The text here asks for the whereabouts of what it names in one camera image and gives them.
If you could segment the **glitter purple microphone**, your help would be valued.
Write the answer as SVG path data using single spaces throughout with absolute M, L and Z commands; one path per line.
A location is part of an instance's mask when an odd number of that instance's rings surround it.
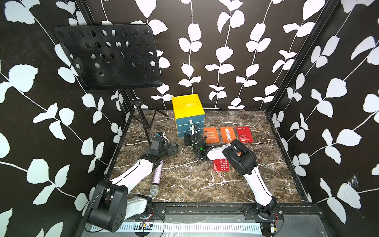
M 161 180 L 163 163 L 161 163 L 154 171 L 152 186 L 150 188 L 150 195 L 155 197 L 159 194 L 159 185 Z

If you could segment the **black perforated music stand tray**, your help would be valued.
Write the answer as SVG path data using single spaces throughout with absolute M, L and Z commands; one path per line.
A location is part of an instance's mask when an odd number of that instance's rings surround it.
M 146 24 L 60 26 L 54 34 L 86 90 L 160 87 L 153 30 Z

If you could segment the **teal bottom drawer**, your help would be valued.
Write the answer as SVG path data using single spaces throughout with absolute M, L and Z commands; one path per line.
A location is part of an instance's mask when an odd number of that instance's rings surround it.
M 190 129 L 188 131 L 182 131 L 182 132 L 178 132 L 177 135 L 178 135 L 178 138 L 184 138 L 185 135 L 193 135 L 194 134 L 194 131 L 193 129 Z

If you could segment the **teal top drawer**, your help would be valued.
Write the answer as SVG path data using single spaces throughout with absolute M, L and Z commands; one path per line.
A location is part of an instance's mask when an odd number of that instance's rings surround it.
M 187 124 L 199 123 L 199 122 L 204 122 L 204 121 L 205 121 L 205 114 L 179 118 L 175 120 L 176 126 L 184 126 Z

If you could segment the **teal drawer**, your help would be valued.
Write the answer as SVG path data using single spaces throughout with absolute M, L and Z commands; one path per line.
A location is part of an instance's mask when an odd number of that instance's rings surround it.
M 193 135 L 194 134 L 194 131 L 193 129 L 190 129 L 188 131 L 182 131 L 182 132 L 178 132 L 177 135 L 178 135 L 178 138 L 184 138 L 185 135 Z
M 175 120 L 176 126 L 184 126 L 187 124 L 199 123 L 199 122 L 204 122 L 204 121 L 205 121 L 205 114 L 179 118 Z
M 177 128 L 177 132 L 181 133 L 181 132 L 191 131 L 193 125 L 199 126 L 200 129 L 204 128 L 204 122 L 202 121 L 202 122 L 196 122 L 196 123 L 189 123 L 189 124 L 179 125 L 179 126 L 176 127 Z

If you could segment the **yellow drawer cabinet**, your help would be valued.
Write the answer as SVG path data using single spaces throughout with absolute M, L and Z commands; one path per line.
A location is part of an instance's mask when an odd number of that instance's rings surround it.
M 175 119 L 204 115 L 204 109 L 198 94 L 176 96 L 171 99 Z

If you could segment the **black base rail with mounts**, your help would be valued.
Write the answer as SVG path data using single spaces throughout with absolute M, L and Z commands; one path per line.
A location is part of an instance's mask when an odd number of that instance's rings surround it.
M 315 231 L 326 235 L 328 223 L 321 209 L 311 203 L 283 203 L 274 210 L 269 219 L 262 219 L 254 212 L 254 203 L 195 203 L 152 202 L 142 214 L 134 215 L 124 222 L 148 223 L 259 223 L 262 232 L 269 234 L 283 231 L 285 234 Z

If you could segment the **orange postcard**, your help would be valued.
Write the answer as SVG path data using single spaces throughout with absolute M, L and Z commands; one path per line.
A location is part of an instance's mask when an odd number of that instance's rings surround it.
M 206 144 L 216 144 L 220 142 L 216 127 L 204 128 L 204 135 L 207 137 L 205 140 Z
M 221 127 L 220 130 L 223 143 L 231 143 L 233 140 L 236 140 L 236 135 L 233 127 Z

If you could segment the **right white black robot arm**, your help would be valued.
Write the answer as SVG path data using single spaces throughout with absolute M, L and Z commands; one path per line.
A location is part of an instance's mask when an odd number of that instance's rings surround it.
M 252 189 L 256 202 L 254 212 L 262 219 L 272 217 L 277 200 L 270 193 L 260 175 L 255 153 L 236 139 L 225 145 L 209 146 L 206 144 L 206 138 L 200 134 L 199 126 L 193 125 L 191 133 L 184 134 L 184 143 L 193 148 L 196 158 L 200 161 L 228 160 Z

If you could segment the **black tripod stand legs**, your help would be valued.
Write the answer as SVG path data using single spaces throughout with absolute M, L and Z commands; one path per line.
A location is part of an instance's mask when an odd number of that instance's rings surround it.
M 152 106 L 152 105 L 144 102 L 143 99 L 137 98 L 136 93 L 135 93 L 135 91 L 133 89 L 121 89 L 120 92 L 121 92 L 121 95 L 123 97 L 125 97 L 126 104 L 130 107 L 129 108 L 130 115 L 142 124 L 144 132 L 145 132 L 145 135 L 146 135 L 146 138 L 147 138 L 147 141 L 148 141 L 149 145 L 151 145 L 151 139 L 150 139 L 148 130 L 151 129 L 156 114 L 159 113 L 159 114 L 161 114 L 161 115 L 163 115 L 163 116 L 165 116 L 167 118 L 169 117 L 169 115 L 166 114 L 166 113 L 164 113 L 161 110 L 158 110 L 154 106 Z M 148 122 L 148 120 L 147 120 L 147 118 L 146 118 L 146 116 L 145 116 L 145 114 L 143 112 L 142 106 L 147 106 L 148 109 L 151 109 L 151 110 L 154 111 L 152 120 L 150 122 Z M 135 111 L 135 109 L 137 109 L 137 112 L 139 114 L 139 119 L 136 118 L 136 117 L 134 117 L 134 111 Z

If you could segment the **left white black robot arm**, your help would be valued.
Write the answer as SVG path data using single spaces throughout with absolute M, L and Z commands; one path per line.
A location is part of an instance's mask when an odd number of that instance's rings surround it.
M 137 159 L 135 165 L 111 181 L 102 180 L 96 187 L 84 216 L 86 224 L 97 226 L 100 230 L 116 232 L 124 222 L 134 215 L 142 214 L 148 207 L 149 198 L 137 196 L 128 198 L 131 190 L 162 164 L 166 157 L 178 154 L 178 145 L 170 143 L 162 132 L 151 140 L 151 146 Z

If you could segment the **red dream postcard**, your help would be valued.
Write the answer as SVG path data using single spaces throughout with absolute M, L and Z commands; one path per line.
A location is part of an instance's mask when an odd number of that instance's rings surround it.
M 245 126 L 245 127 L 237 127 L 236 131 L 238 133 L 238 137 L 240 142 L 243 143 L 253 143 L 254 138 L 251 134 L 250 128 Z

